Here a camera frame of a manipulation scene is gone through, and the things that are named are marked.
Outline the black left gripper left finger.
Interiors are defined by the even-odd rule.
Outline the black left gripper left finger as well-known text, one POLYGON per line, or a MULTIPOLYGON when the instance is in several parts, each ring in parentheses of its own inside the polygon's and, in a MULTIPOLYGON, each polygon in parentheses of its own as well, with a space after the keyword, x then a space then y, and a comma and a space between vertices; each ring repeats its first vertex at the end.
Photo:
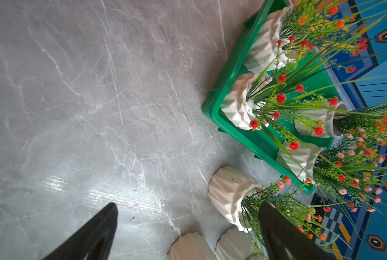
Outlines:
POLYGON ((117 230, 118 209, 109 203, 46 260, 107 260, 117 230))

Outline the pink flower pot large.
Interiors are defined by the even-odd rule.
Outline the pink flower pot large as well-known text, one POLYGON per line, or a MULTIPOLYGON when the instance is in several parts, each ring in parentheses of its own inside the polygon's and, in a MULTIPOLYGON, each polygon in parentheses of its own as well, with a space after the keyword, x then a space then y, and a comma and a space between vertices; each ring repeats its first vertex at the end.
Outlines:
POLYGON ((252 240, 237 227, 227 230, 216 244, 217 260, 263 260, 252 248, 252 240))

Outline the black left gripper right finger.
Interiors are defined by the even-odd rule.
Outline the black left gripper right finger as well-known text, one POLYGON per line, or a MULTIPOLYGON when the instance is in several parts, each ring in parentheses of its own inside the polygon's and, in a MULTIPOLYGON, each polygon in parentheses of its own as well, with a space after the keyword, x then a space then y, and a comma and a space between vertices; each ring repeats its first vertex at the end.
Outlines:
POLYGON ((258 220, 270 260, 332 260, 333 257, 309 240, 269 203, 259 208, 258 220))

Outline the orange flower pot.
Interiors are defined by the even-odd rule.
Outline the orange flower pot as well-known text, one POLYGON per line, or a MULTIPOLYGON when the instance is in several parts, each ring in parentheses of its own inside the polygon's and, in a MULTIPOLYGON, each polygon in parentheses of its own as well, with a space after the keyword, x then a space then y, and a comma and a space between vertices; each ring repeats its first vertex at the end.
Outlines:
POLYGON ((322 108, 298 109, 296 113, 303 117, 303 122, 294 121, 297 132, 302 135, 315 135, 319 127, 320 138, 344 136, 356 143, 387 143, 387 101, 352 111, 341 101, 333 106, 327 102, 322 108))

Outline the red flower pot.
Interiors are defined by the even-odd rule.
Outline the red flower pot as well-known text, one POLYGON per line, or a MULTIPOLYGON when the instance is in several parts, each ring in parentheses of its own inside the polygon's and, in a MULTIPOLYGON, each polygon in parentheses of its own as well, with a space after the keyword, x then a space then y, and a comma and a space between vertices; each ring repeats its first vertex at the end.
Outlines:
POLYGON ((243 64, 260 73, 291 67, 315 50, 357 56, 369 27, 357 26, 356 17, 341 15, 338 1, 299 1, 267 16, 243 64))
POLYGON ((261 203, 267 202, 307 238, 318 240, 320 247, 329 250, 333 243, 328 241, 328 228, 321 224, 322 217, 316 214, 315 207, 296 199, 291 184, 289 177, 283 177, 263 186, 254 177, 225 166, 213 175, 208 196, 229 223, 249 234, 256 248, 264 245, 258 215, 261 203))
POLYGON ((325 97, 320 89, 307 90, 303 84, 317 74, 315 60, 298 67, 282 67, 260 73, 241 74, 232 84, 221 105, 225 116, 236 127, 247 131, 266 132, 280 146, 290 140, 302 142, 285 121, 303 122, 298 109, 318 109, 327 102, 339 101, 336 96, 325 97))

